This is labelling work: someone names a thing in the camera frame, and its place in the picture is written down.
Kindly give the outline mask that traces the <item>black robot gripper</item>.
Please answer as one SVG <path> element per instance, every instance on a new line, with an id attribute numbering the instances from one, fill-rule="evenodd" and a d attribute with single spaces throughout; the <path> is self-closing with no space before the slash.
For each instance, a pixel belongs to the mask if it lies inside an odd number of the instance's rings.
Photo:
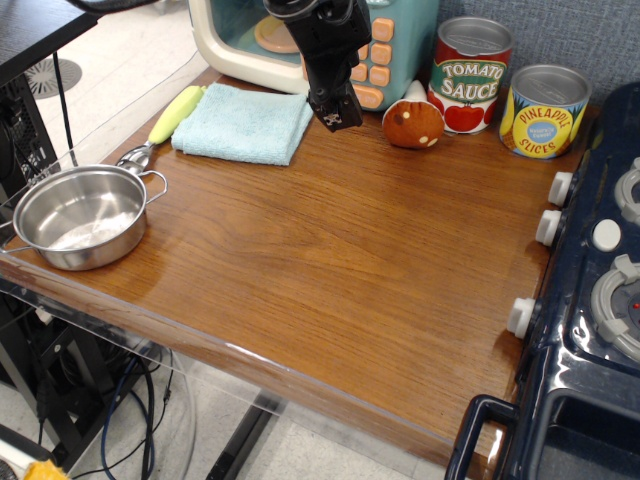
<path id="1" fill-rule="evenodd" d="M 335 132 L 361 126 L 361 105 L 351 84 L 358 51 L 372 39 L 364 1 L 278 1 L 283 21 L 305 61 L 308 103 L 320 123 Z"/>

